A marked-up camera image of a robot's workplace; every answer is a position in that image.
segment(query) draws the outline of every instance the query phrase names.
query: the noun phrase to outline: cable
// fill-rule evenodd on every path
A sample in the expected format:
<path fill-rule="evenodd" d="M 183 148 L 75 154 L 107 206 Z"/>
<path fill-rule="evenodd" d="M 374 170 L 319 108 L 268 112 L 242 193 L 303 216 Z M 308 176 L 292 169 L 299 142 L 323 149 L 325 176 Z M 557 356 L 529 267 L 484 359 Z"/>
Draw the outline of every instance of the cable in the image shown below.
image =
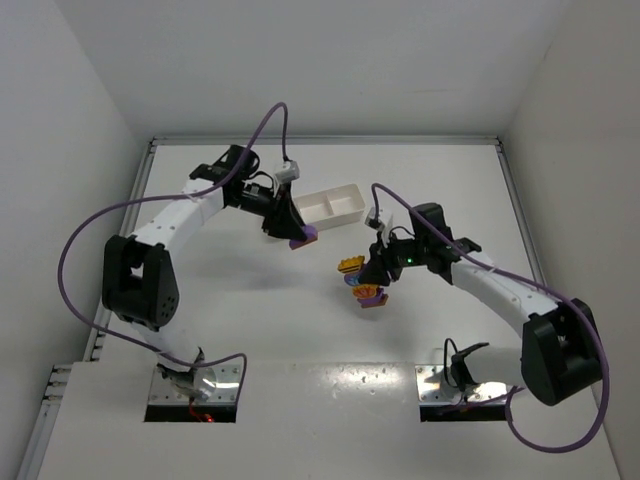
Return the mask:
<path fill-rule="evenodd" d="M 189 399 L 189 415 L 195 417 L 199 422 L 213 423 L 213 417 L 208 413 L 198 413 L 193 408 L 193 399 Z"/>
<path fill-rule="evenodd" d="M 249 171 L 247 172 L 247 178 L 251 178 L 251 175 L 255 174 L 260 169 L 260 156 L 256 155 L 254 158 L 251 167 L 249 167 Z"/>
<path fill-rule="evenodd" d="M 432 234 L 434 234 L 440 241 L 444 242 L 446 245 L 451 247 L 451 249 L 454 252 L 456 252 L 458 255 L 460 255 L 460 257 L 464 258 L 468 262 L 471 262 L 472 264 L 482 268 L 483 270 L 495 272 L 498 275 L 502 275 L 503 277 L 510 278 L 511 280 L 515 280 L 516 282 L 524 283 L 524 284 L 529 285 L 529 286 L 531 286 L 533 288 L 536 288 L 536 289 L 538 289 L 540 291 L 543 291 L 547 295 L 550 295 L 550 296 L 555 297 L 556 299 L 560 300 L 562 303 L 564 303 L 569 308 L 571 308 L 571 310 L 573 310 L 573 312 L 578 316 L 578 318 L 582 322 L 585 330 L 589 333 L 589 336 L 591 337 L 591 339 L 592 339 L 592 341 L 593 341 L 593 343 L 595 345 L 596 353 L 597 353 L 598 359 L 600 361 L 600 367 L 602 368 L 602 395 L 601 395 L 601 398 L 600 398 L 600 406 L 598 407 L 598 413 L 596 415 L 596 418 L 593 420 L 593 424 L 591 425 L 591 428 L 589 428 L 587 433 L 580 440 L 578 440 L 578 441 L 576 441 L 574 443 L 571 443 L 569 445 L 563 445 L 561 447 L 547 447 L 547 446 L 544 446 L 544 445 L 535 444 L 535 443 L 527 440 L 526 438 L 524 438 L 520 434 L 520 432 L 517 431 L 517 429 L 516 429 L 516 427 L 514 425 L 513 415 L 512 415 L 512 412 L 511 412 L 511 401 L 513 399 L 513 396 L 517 393 L 517 391 L 513 390 L 513 389 L 507 394 L 507 397 L 506 397 L 507 398 L 507 403 L 505 405 L 505 408 L 506 408 L 507 425 L 509 425 L 509 428 L 513 432 L 514 436 L 520 442 L 522 442 L 523 444 L 525 444 L 526 446 L 528 446 L 528 447 L 530 447 L 530 448 L 532 448 L 534 450 L 537 450 L 539 452 L 544 452 L 544 453 L 567 453 L 567 452 L 572 452 L 574 450 L 578 450 L 579 448 L 584 447 L 591 440 L 593 440 L 595 438 L 596 434 L 598 433 L 598 430 L 600 429 L 600 427 L 604 423 L 604 417 L 607 414 L 607 409 L 609 408 L 609 397 L 610 397 L 611 385 L 610 385 L 610 378 L 609 378 L 609 361 L 607 360 L 607 355 L 604 352 L 604 348 L 602 346 L 602 342 L 600 341 L 600 338 L 598 337 L 598 334 L 597 334 L 596 330 L 594 329 L 593 325 L 591 325 L 591 322 L 589 322 L 589 320 L 584 315 L 584 313 L 582 313 L 582 311 L 578 307 L 576 307 L 573 304 L 573 302 L 567 296 L 565 296 L 562 293 L 554 290 L 551 287 L 548 287 L 548 286 L 546 286 L 546 285 L 544 285 L 542 283 L 536 282 L 534 280 L 530 280 L 530 279 L 528 279 L 526 277 L 523 277 L 521 275 L 518 275 L 518 274 L 515 274 L 515 273 L 511 273 L 511 272 L 508 272 L 506 270 L 502 270 L 500 268 L 496 268 L 496 267 L 491 266 L 491 265 L 487 265 L 485 263 L 482 263 L 482 262 L 476 260 L 475 258 L 471 257 L 470 255 L 467 255 L 454 242 L 452 242 L 447 237 L 445 237 L 436 227 L 434 227 L 424 217 L 422 217 L 422 215 L 420 215 L 411 205 L 409 205 L 405 200 L 403 200 L 402 197 L 400 197 L 397 193 L 395 193 L 394 191 L 392 191 L 388 187 L 385 187 L 384 185 L 381 185 L 379 183 L 374 183 L 374 184 L 371 185 L 371 193 L 373 195 L 373 202 L 374 202 L 374 206 L 375 206 L 375 213 L 376 213 L 375 218 L 376 219 L 378 218 L 379 211 L 380 211 L 380 202 L 378 201 L 378 194 L 376 192 L 376 189 L 382 190 L 387 195 L 389 195 L 391 198 L 393 198 L 395 201 L 397 201 L 400 205 L 402 205 L 404 208 L 406 208 L 408 210 L 408 212 L 414 218 L 416 218 L 422 225 L 427 227 L 429 229 L 429 231 Z"/>
<path fill-rule="evenodd" d="M 404 230 L 405 233 L 407 233 L 410 237 L 414 237 L 415 238 L 415 235 L 413 233 L 411 233 L 407 227 L 403 227 L 402 225 L 399 225 L 397 227 L 393 227 L 391 230 L 389 230 L 389 233 L 391 234 L 391 233 L 393 233 L 394 230 L 398 230 L 398 229 Z"/>
<path fill-rule="evenodd" d="M 133 343 L 135 345 L 138 345 L 140 347 L 146 348 L 147 350 L 151 350 L 152 352 L 154 352 L 154 353 L 166 358 L 167 360 L 169 360 L 169 361 L 171 361 L 173 363 L 176 363 L 178 365 L 181 365 L 183 367 L 206 368 L 206 367 L 212 367 L 214 365 L 219 365 L 221 363 L 228 362 L 229 360 L 233 360 L 234 358 L 242 358 L 243 363 L 244 363 L 244 368 L 242 369 L 242 374 L 240 376 L 240 382 L 239 382 L 239 385 L 238 385 L 238 393 L 236 394 L 236 403 L 235 403 L 236 407 L 238 406 L 238 403 L 240 401 L 240 394 L 242 392 L 242 387 L 244 385 L 245 375 L 247 373 L 248 361 L 247 361 L 247 356 L 244 353 L 236 353 L 236 354 L 229 355 L 227 357 L 221 358 L 219 360 L 213 360 L 213 361 L 210 361 L 210 362 L 190 363 L 190 362 L 185 362 L 184 360 L 181 360 L 179 358 L 175 358 L 175 357 L 173 357 L 173 356 L 171 356 L 169 354 L 162 353 L 162 352 L 160 352 L 159 349 L 157 349 L 153 345 L 149 345 L 149 344 L 147 344 L 147 343 L 145 343 L 145 342 L 143 342 L 141 340 L 138 340 L 137 338 L 133 338 L 133 337 L 130 337 L 128 335 L 124 335 L 122 333 L 116 332 L 114 330 L 110 330 L 107 327 L 103 327 L 101 325 L 98 325 L 98 324 L 92 322 L 91 320 L 89 320 L 87 317 L 85 317 L 75 307 L 75 305 L 73 305 L 73 303 L 71 302 L 71 299 L 69 298 L 69 294 L 67 293 L 67 289 L 66 289 L 66 287 L 64 285 L 64 275 L 63 275 L 64 274 L 64 264 L 65 264 L 65 261 L 67 259 L 68 254 L 69 254 L 69 250 L 71 249 L 71 245 L 73 245 L 73 242 L 78 237 L 80 232 L 82 232 L 82 230 L 84 230 L 94 220 L 102 217 L 103 215 L 106 215 L 109 212 L 113 212 L 114 210 L 119 210 L 121 208 L 126 208 L 126 207 L 129 207 L 131 205 L 140 205 L 140 204 L 149 203 L 149 202 L 159 202 L 159 201 L 164 201 L 164 200 L 184 200 L 184 199 L 190 198 L 190 197 L 198 198 L 198 197 L 202 197 L 202 196 L 208 195 L 209 193 L 211 193 L 211 192 L 213 192 L 215 190 L 218 190 L 219 188 L 222 188 L 224 185 L 229 183 L 229 181 L 231 181 L 231 179 L 236 175 L 236 173 L 238 173 L 238 171 L 242 168 L 243 164 L 246 162 L 247 158 L 249 157 L 249 152 L 251 151 L 251 147 L 253 146 L 253 144 L 256 142 L 256 140 L 260 136 L 260 133 L 262 132 L 262 130 L 266 126 L 267 122 L 271 119 L 273 114 L 276 111 L 278 111 L 279 109 L 282 109 L 283 110 L 283 114 L 284 114 L 284 119 L 283 119 L 283 124 L 282 124 L 282 156 L 283 156 L 283 158 L 288 158 L 287 157 L 286 142 L 287 142 L 287 123 L 288 123 L 288 120 L 289 120 L 289 109 L 287 108 L 287 105 L 284 102 L 279 102 L 279 103 L 275 104 L 273 107 L 271 107 L 271 109 L 264 116 L 264 118 L 262 119 L 262 121 L 258 125 L 258 128 L 254 132 L 254 134 L 251 136 L 249 141 L 247 142 L 247 146 L 245 147 L 245 149 L 243 150 L 242 154 L 240 155 L 240 158 L 238 159 L 238 162 L 234 165 L 234 167 L 227 174 L 227 176 L 224 177 L 220 182 L 216 183 L 211 188 L 207 188 L 207 189 L 202 190 L 200 192 L 196 192 L 196 193 L 190 195 L 189 197 L 186 196 L 186 195 L 158 195 L 158 196 L 154 196 L 154 197 L 146 197 L 146 198 L 138 198 L 138 199 L 135 199 L 135 200 L 128 200 L 126 202 L 120 202 L 120 203 L 113 204 L 113 205 L 111 205 L 109 207 L 105 207 L 102 210 L 100 210 L 100 211 L 94 213 L 93 215 L 91 215 L 84 222 L 82 222 L 78 226 L 78 228 L 76 228 L 73 231 L 73 233 L 69 237 L 69 240 L 67 240 L 67 243 L 65 244 L 64 248 L 62 249 L 62 253 L 60 254 L 60 260 L 58 261 L 58 272 L 57 272 L 58 289 L 60 290 L 60 295 L 62 296 L 62 300 L 64 301 L 64 303 L 67 306 L 67 308 L 71 311 L 71 313 L 73 313 L 73 315 L 78 320 L 80 320 L 84 324 L 88 325 L 89 327 L 95 328 L 99 332 L 102 332 L 102 333 L 105 333 L 105 334 L 108 334 L 108 335 L 113 335 L 114 337 L 118 337 L 118 338 L 120 338 L 122 340 L 126 340 L 127 342 L 131 342 L 131 343 Z"/>
<path fill-rule="evenodd" d="M 469 402 L 464 396 L 460 399 L 460 401 L 451 407 L 446 407 L 443 409 L 442 413 L 455 412 L 456 410 L 470 410 L 475 407 L 481 407 L 482 405 L 487 405 L 489 403 L 497 402 L 498 400 L 509 400 L 509 395 L 513 396 L 518 392 L 522 392 L 525 389 L 522 387 L 512 387 L 507 393 L 503 393 L 502 395 L 498 395 L 497 397 L 489 398 L 487 400 L 482 400 L 481 402 Z M 507 405 L 505 403 L 505 416 L 508 417 L 507 413 Z"/>
<path fill-rule="evenodd" d="M 453 351 L 458 353 L 458 346 L 456 345 L 456 342 L 454 342 L 452 338 L 446 338 L 444 341 L 444 361 L 442 362 L 444 364 L 444 370 L 442 372 L 444 381 L 447 382 L 447 385 L 449 385 L 451 388 L 458 388 L 457 385 L 451 385 L 451 382 L 449 381 L 449 372 L 447 370 L 447 362 L 449 361 L 449 351 L 447 349 L 447 346 L 449 345 L 449 343 L 451 343 Z"/>
<path fill-rule="evenodd" d="M 267 172 L 256 172 L 253 175 L 251 175 L 250 177 L 247 177 L 248 180 L 253 180 L 257 177 L 267 177 L 269 180 L 271 180 L 271 190 L 273 190 L 276 186 L 276 182 L 273 179 L 273 177 L 271 175 L 269 175 Z"/>

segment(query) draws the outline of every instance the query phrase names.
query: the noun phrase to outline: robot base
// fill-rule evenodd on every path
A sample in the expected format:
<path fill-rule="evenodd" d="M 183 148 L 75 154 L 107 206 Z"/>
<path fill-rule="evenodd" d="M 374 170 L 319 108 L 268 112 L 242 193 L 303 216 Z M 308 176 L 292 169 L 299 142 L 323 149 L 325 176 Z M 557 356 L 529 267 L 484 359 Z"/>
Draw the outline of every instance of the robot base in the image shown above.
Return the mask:
<path fill-rule="evenodd" d="M 464 393 L 446 384 L 442 365 L 416 365 L 416 384 L 420 421 L 475 422 L 505 420 L 505 395 L 510 387 L 504 383 L 487 382 Z"/>
<path fill-rule="evenodd" d="M 211 367 L 215 375 L 215 390 L 206 402 L 198 401 L 191 408 L 189 398 L 178 393 L 171 382 L 154 369 L 147 399 L 145 422 L 200 422 L 210 415 L 212 423 L 235 423 L 236 396 L 242 375 L 242 365 Z"/>

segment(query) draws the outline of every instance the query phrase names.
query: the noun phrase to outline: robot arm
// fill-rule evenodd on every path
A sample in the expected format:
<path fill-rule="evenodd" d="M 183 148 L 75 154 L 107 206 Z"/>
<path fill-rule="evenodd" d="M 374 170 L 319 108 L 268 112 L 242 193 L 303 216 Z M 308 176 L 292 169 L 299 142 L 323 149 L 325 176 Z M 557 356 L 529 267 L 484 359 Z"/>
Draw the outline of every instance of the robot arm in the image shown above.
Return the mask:
<path fill-rule="evenodd" d="M 453 240 L 440 205 L 428 203 L 415 209 L 467 255 L 494 264 L 473 241 Z M 370 213 L 365 223 L 378 231 L 378 239 L 369 249 L 369 261 L 365 264 L 364 257 L 356 257 L 343 261 L 338 269 L 346 274 L 363 307 L 384 305 L 384 287 L 398 281 L 404 268 L 426 266 L 506 321 L 521 337 L 522 349 L 478 343 L 459 351 L 452 357 L 450 373 L 460 390 L 499 381 L 526 386 L 541 402 L 556 405 L 602 378 L 593 341 L 567 305 L 461 258 L 417 219 L 411 221 L 414 237 L 398 239 L 390 228 L 389 214 L 376 219 Z M 573 303 L 595 327 L 589 307 L 577 299 Z"/>
<path fill-rule="evenodd" d="M 274 184 L 265 187 L 250 181 L 257 174 L 264 175 L 258 172 L 259 157 L 250 152 L 246 166 L 222 188 L 204 196 L 190 196 L 225 178 L 243 150 L 232 145 L 212 165 L 200 165 L 182 190 L 186 198 L 171 202 L 130 236 L 114 235 L 105 245 L 104 306 L 130 323 L 159 352 L 185 362 L 201 362 L 204 355 L 190 341 L 184 327 L 172 322 L 180 300 L 172 258 L 211 217 L 227 206 L 236 207 L 263 217 L 262 230 L 269 236 L 289 239 L 292 249 L 317 239 L 317 232 L 304 224 L 293 203 L 291 182 L 299 178 L 293 161 L 285 161 L 275 172 Z M 174 385 L 190 396 L 197 396 L 195 369 L 160 355 L 158 361 L 159 368 Z"/>

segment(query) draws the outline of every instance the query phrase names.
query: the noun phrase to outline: white table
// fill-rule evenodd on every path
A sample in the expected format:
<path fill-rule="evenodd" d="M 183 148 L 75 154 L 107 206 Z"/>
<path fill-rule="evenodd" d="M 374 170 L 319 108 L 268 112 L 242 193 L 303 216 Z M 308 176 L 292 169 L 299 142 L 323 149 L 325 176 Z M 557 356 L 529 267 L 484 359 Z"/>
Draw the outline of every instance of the white table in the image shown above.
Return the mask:
<path fill-rule="evenodd" d="M 159 146 L 145 195 L 178 191 L 225 148 Z M 275 145 L 256 151 L 267 171 L 279 158 Z M 531 274 L 492 145 L 296 144 L 289 154 L 302 172 L 294 195 L 355 182 L 370 206 L 369 185 L 380 181 L 410 203 L 441 203 L 455 236 Z M 409 223 L 381 200 L 396 224 Z M 160 208 L 144 205 L 138 225 Z M 405 270 L 385 307 L 360 309 L 336 266 L 367 253 L 375 235 L 361 223 L 323 231 L 294 252 L 259 225 L 225 210 L 174 259 L 181 304 L 173 321 L 208 359 L 249 356 L 237 423 L 144 423 L 154 355 L 109 338 L 99 362 L 74 366 L 39 478 L 618 478 L 602 431 L 578 452 L 544 455 L 503 422 L 421 424 L 414 364 L 441 363 L 447 336 L 459 346 L 518 346 L 516 334 L 424 268 Z M 115 317 L 110 326 L 131 332 Z M 587 390 L 555 408 L 523 394 L 514 410 L 529 438 L 559 445 L 586 431 L 596 407 Z"/>

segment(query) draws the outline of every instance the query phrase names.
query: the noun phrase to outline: white tray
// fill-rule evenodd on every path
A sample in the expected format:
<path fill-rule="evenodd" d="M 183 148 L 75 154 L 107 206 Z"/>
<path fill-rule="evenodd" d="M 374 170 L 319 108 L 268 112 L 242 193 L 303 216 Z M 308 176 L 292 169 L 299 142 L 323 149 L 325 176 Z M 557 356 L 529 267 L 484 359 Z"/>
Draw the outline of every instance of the white tray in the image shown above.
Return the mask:
<path fill-rule="evenodd" d="M 304 222 L 318 231 L 360 221 L 365 207 L 355 183 L 303 195 L 293 202 Z"/>

